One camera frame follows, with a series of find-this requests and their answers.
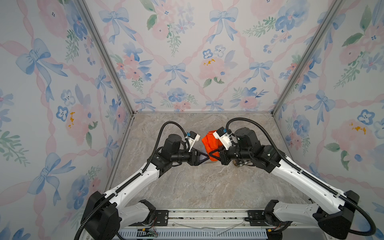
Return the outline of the plaid eyeglass case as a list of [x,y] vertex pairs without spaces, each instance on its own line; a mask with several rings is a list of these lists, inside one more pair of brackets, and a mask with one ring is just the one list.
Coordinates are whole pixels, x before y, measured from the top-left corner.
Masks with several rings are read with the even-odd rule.
[[238,160],[233,160],[233,164],[236,167],[242,167],[242,166],[254,167],[255,166],[252,162],[247,162],[247,161],[242,162],[242,161],[238,161]]

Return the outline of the purple eyeglass case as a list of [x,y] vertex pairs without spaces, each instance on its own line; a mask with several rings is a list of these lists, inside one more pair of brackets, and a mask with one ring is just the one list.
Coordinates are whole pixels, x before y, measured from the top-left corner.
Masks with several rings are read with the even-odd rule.
[[197,150],[195,149],[196,157],[198,162],[205,162],[210,159],[209,155],[206,153],[205,150]]

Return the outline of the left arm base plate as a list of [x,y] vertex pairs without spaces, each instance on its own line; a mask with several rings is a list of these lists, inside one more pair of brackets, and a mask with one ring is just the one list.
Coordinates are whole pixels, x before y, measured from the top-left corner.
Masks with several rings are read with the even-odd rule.
[[169,210],[151,210],[143,221],[144,226],[166,227],[169,221]]

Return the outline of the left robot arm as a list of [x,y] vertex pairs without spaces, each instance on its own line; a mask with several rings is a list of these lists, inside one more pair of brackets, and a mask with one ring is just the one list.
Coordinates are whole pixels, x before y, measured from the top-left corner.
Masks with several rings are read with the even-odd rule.
[[133,206],[127,204],[150,183],[182,163],[199,166],[209,156],[194,148],[200,135],[189,132],[185,137],[171,134],[162,147],[155,148],[151,157],[132,176],[116,187],[93,193],[86,205],[81,225],[75,234],[78,240],[86,231],[94,240],[112,240],[120,229],[133,224],[151,225],[155,221],[156,208],[147,200]]

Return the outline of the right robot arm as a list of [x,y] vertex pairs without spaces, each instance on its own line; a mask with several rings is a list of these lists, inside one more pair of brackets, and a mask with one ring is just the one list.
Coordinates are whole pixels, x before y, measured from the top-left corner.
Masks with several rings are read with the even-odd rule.
[[256,133],[241,128],[231,134],[224,128],[211,131],[203,144],[212,161],[222,165],[249,165],[273,174],[310,197],[312,204],[288,204],[271,200],[263,211],[267,225],[280,226],[280,232],[290,222],[318,226],[328,235],[345,240],[355,215],[354,204],[359,196],[327,185],[296,165],[285,153],[271,145],[262,145]]

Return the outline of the orange microfiber cloth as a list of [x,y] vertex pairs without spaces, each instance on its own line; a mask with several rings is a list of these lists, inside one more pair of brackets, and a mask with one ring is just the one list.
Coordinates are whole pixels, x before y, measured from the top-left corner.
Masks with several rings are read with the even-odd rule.
[[209,131],[207,135],[202,139],[203,145],[206,149],[210,160],[213,162],[220,161],[220,149],[224,146],[219,139],[214,136],[215,131]]

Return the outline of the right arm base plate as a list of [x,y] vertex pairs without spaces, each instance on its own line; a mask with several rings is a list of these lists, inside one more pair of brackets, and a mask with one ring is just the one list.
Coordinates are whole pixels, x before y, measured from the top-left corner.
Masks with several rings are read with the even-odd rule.
[[244,218],[244,221],[249,222],[250,226],[268,226],[264,210],[248,210],[247,217]]

